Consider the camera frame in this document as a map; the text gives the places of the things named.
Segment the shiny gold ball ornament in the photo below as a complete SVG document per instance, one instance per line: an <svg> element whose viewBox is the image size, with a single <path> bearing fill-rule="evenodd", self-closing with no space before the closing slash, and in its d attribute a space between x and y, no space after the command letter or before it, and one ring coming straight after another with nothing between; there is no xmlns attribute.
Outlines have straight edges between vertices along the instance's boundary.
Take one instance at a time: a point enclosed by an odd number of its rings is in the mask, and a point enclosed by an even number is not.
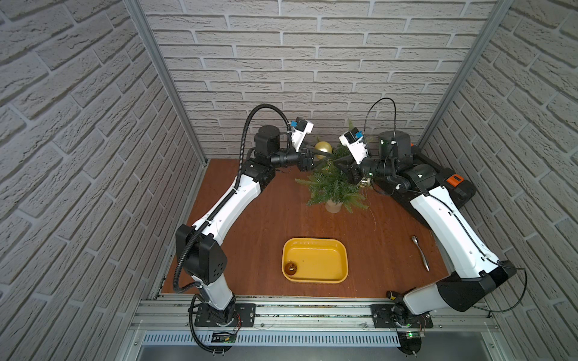
<svg viewBox="0 0 578 361"><path fill-rule="evenodd" d="M360 180L358 186L361 188L370 187L371 186L371 180L367 177L364 177Z"/></svg>

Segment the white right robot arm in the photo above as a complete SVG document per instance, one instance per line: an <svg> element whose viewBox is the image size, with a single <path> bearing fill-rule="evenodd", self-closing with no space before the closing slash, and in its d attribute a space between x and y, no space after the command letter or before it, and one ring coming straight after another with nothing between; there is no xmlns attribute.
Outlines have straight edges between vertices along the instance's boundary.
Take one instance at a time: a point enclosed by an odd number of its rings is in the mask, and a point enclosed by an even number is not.
<svg viewBox="0 0 578 361"><path fill-rule="evenodd" d="M397 300L402 317L441 308L464 312L512 278L518 271L500 260L474 232L455 199L474 193L474 186L418 153L405 132L379 134L379 155L371 156L363 132L340 135L349 155L334 165L358 184L368 178L426 224L440 241L453 267L450 276L405 293Z"/></svg>

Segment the shiny brown ball ornament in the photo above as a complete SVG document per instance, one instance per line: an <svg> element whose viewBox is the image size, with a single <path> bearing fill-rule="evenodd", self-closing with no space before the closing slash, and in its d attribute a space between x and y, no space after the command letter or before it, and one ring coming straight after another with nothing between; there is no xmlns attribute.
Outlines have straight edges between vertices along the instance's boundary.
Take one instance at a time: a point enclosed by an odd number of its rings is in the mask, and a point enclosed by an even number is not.
<svg viewBox="0 0 578 361"><path fill-rule="evenodd" d="M286 263L284 265L284 273L287 276L293 276L297 273L297 265L295 263Z"/></svg>

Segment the matte gold ball ornament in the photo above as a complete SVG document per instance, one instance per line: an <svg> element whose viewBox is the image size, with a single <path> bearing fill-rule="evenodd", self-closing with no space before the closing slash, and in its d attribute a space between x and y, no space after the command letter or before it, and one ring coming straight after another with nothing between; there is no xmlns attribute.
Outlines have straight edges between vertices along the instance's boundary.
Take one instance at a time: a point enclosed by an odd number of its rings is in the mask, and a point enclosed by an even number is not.
<svg viewBox="0 0 578 361"><path fill-rule="evenodd" d="M316 145L315 145L315 149L317 151L323 152L323 153L333 153L333 147L331 146L330 143L326 142L326 141L319 141ZM316 154L315 155L316 159L318 160L323 160L326 158L325 155L323 154Z"/></svg>

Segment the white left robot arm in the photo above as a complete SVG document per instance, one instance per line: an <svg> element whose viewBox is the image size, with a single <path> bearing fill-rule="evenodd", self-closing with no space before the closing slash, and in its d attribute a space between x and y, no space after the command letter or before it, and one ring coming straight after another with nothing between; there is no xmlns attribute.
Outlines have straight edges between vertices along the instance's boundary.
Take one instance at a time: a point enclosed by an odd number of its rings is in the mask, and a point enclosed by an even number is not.
<svg viewBox="0 0 578 361"><path fill-rule="evenodd" d="M316 155L325 152L303 145L314 124L298 117L290 123L289 146L280 147L279 128L261 127L254 137L254 147L241 151L240 174L219 201L197 222L181 225L176 231L177 266L172 287L176 293L197 288L208 312L221 325L234 318L236 297L228 287L224 270L227 256L221 245L226 234L274 179L279 168L296 165L300 171L312 171L321 165Z"/></svg>

